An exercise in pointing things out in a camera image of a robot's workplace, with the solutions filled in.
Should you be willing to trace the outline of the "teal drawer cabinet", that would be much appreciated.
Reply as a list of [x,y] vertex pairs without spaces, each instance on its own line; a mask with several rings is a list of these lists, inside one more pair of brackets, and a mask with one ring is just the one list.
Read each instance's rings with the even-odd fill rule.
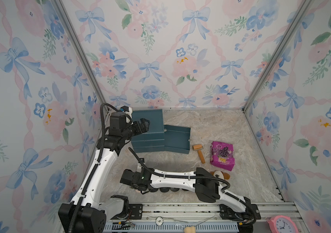
[[136,153],[165,151],[165,133],[162,109],[136,110],[132,119],[140,121],[141,118],[150,121],[149,130],[131,140],[132,148]]

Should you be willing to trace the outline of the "teal drawer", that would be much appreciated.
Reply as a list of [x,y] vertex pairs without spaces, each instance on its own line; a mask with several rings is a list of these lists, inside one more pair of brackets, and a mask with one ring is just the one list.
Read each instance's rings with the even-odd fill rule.
[[164,125],[165,151],[188,154],[190,152],[191,128]]

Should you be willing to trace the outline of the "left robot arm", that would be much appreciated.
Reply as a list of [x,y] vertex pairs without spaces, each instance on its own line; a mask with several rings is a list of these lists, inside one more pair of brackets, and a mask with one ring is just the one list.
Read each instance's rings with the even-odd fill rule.
[[129,215],[128,197],[114,195],[100,203],[100,194],[126,141],[146,133],[149,126],[150,121],[142,118],[132,124],[115,124],[102,129],[99,149],[80,189],[70,203],[59,208],[58,216],[66,233],[101,233],[106,221]]

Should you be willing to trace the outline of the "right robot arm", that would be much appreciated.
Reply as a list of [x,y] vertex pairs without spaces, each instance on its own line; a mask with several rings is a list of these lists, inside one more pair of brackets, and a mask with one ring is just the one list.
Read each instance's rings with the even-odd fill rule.
[[203,168],[185,173],[150,168],[141,168],[141,171],[136,172],[124,170],[120,183],[142,194],[156,189],[162,192],[171,189],[194,192],[199,201],[218,204],[222,219],[236,221],[241,225],[252,225],[261,219],[257,205],[247,197],[230,192],[228,181],[212,176]]

